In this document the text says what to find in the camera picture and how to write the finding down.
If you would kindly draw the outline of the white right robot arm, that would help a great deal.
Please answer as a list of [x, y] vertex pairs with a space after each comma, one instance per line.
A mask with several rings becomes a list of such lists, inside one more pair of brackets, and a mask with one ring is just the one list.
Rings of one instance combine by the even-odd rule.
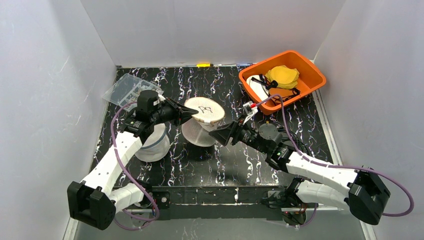
[[378, 174], [371, 168], [347, 169], [318, 160], [286, 144], [284, 135], [271, 124], [253, 129], [233, 121], [209, 132], [222, 145], [244, 143], [266, 155], [273, 169], [298, 175], [286, 193], [302, 203], [317, 203], [349, 212], [369, 225], [379, 224], [391, 196]]

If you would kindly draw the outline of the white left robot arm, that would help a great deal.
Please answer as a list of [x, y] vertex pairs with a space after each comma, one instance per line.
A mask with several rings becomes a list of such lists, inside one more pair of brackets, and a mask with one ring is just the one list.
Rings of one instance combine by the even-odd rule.
[[122, 106], [110, 124], [112, 146], [96, 167], [81, 181], [67, 187], [69, 215], [98, 230], [107, 229], [118, 212], [148, 199], [151, 218], [135, 216], [143, 229], [160, 217], [160, 209], [146, 188], [131, 176], [126, 165], [140, 150], [158, 124], [170, 122], [178, 127], [199, 111], [155, 90], [144, 90], [135, 102]]

